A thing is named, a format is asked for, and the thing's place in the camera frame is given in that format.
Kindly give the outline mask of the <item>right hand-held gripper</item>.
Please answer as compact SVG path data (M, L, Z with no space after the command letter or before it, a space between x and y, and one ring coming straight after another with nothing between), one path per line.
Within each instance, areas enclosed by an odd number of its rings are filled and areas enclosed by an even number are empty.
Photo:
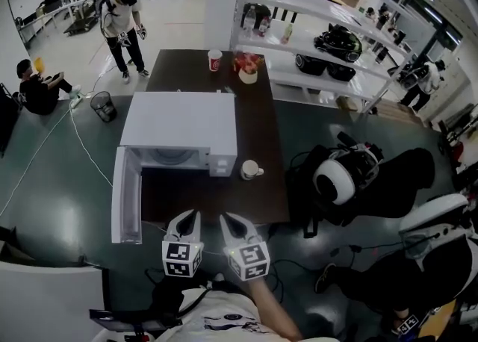
M266 276L270 269L267 244L255 225L245 217L226 212L220 215L223 249L231 270L243 282Z

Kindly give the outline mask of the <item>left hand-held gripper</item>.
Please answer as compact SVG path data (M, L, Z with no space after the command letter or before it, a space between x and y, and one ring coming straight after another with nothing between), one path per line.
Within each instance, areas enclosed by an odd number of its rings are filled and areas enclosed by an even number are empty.
M180 224L185 221L182 236ZM202 262L201 213L187 210L170 220L162 241L162 262L166 276L192 278Z

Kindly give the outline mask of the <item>white ceramic mug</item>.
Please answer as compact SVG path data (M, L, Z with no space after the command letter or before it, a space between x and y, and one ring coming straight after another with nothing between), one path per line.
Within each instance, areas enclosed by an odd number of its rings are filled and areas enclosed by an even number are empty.
M262 169L254 160L246 160L241 165L240 176L244 181L250 181L263 174L264 169Z

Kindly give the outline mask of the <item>white microwave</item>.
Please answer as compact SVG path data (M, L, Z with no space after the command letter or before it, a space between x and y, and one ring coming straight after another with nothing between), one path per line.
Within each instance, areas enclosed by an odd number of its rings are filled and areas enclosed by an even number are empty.
M233 94L135 93L114 164L112 243L142 242L143 169L205 170L227 178L237 156Z

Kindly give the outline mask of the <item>person's left forearm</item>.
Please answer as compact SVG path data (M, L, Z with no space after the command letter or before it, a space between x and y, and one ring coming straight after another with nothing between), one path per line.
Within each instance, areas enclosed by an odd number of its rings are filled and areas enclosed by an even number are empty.
M152 292L150 310L161 314L175 315L180 313L184 300L184 290L205 287L208 279L205 276L173 277L165 276Z

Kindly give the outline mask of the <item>red paper cup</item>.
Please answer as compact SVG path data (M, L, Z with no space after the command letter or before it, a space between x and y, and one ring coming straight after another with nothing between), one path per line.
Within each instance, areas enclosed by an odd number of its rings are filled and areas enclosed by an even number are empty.
M223 53L220 50L212 49L208 51L208 68L211 72L219 70L222 56Z

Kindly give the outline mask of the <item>person's legs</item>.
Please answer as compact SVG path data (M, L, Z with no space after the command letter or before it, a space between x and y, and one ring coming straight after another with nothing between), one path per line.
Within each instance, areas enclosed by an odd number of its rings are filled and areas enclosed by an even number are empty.
M207 278L206 286L211 290L223 291L225 293L239 294L247 296L247 293L233 282L226 280L223 273L217 273L212 277Z

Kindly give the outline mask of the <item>person's white shirt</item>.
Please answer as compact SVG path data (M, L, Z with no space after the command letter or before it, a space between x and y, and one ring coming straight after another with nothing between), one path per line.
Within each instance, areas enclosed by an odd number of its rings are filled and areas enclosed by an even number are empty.
M290 342L261 320L251 299L209 291L199 304L155 342Z

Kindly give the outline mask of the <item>white and black backpack rig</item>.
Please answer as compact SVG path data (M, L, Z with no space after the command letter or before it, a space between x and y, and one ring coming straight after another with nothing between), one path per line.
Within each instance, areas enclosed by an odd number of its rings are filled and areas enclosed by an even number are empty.
M382 160L382 150L375 144L342 145L320 163L312 181L323 199L343 205L372 183Z

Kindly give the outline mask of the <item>dark wooden table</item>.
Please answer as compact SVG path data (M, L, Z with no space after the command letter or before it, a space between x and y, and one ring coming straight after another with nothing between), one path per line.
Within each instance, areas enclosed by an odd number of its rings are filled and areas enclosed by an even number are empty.
M238 157L228 178L214 178L206 171L144 169L143 220L166 223L183 211L196 209L210 223L225 212L239 214L255 224L289 221L285 170L266 67L260 65L257 82L247 85L233 71L232 59L232 52L224 52L219 71L210 72L205 50L162 49L158 53L147 91L232 89ZM244 181L240 168L246 160L256 161L264 174Z

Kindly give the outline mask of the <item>black mesh waste bin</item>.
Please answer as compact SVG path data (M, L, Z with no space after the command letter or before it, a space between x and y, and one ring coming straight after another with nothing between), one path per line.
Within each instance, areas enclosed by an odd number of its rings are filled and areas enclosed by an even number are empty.
M114 107L111 95L107 91L102 91L93 96L90 106L103 122L111 122L117 116L117 110Z

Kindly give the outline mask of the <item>white desk panel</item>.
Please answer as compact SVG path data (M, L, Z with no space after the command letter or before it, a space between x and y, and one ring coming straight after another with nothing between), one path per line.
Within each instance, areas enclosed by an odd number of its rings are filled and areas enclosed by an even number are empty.
M91 342L102 327L102 271L0 261L0 342Z

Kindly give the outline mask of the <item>red flowers in white pot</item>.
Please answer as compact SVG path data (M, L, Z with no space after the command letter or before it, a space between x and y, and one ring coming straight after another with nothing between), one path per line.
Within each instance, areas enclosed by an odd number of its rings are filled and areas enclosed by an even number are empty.
M236 52L233 70L244 84L254 84L258 79L258 66L261 58L255 53Z

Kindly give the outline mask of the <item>black panel cart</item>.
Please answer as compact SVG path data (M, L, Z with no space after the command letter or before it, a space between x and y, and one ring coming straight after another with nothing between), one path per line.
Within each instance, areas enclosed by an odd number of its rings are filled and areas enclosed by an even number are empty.
M4 157L22 106L0 82L0 158Z

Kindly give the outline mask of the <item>white shelving rack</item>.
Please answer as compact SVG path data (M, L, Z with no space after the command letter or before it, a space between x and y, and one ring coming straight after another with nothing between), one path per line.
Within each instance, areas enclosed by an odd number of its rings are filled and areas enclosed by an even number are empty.
M255 6L256 21L247 38L243 20L251 5ZM270 27L260 37L258 27L265 16L270 17ZM289 23L294 26L293 33L288 44L281 44ZM314 38L326 31L329 23L344 26L359 39L372 39L375 46L386 50L386 59L379 60L372 48L367 48L355 63L347 63L316 49ZM385 28L377 28L364 12L341 0L236 0L230 47L264 56L274 99L333 108L337 98L347 97L360 112L379 102L397 103L404 96L405 90L397 82L399 72L388 74L387 69L394 64L403 68L412 59L412 53L394 43ZM350 82L342 82L327 71L321 76L305 74L295 64L297 54L351 67L356 75Z

